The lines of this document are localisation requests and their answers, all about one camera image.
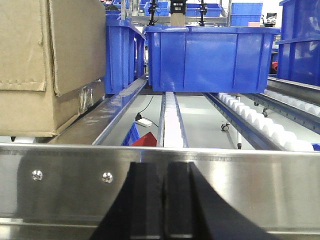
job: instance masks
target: cardboard box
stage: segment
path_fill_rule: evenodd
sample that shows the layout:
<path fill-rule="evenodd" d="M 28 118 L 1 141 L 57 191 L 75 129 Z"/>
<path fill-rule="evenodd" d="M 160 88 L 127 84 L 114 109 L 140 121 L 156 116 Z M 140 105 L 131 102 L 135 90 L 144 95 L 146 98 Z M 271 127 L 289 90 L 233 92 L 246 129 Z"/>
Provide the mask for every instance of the cardboard box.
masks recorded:
<path fill-rule="evenodd" d="M 104 95 L 99 0 L 0 0 L 0 136 L 58 135 Z"/>

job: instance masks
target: cardboard flap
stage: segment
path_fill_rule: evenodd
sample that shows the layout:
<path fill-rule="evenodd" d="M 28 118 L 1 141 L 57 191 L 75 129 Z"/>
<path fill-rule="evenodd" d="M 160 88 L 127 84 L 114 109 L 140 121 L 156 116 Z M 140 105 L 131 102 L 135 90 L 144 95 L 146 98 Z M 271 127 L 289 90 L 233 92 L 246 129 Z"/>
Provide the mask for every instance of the cardboard flap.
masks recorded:
<path fill-rule="evenodd" d="M 105 75 L 106 19 L 99 0 L 49 0 L 58 96 Z"/>
<path fill-rule="evenodd" d="M 0 1 L 0 90 L 46 88 L 40 8 L 37 0 Z"/>

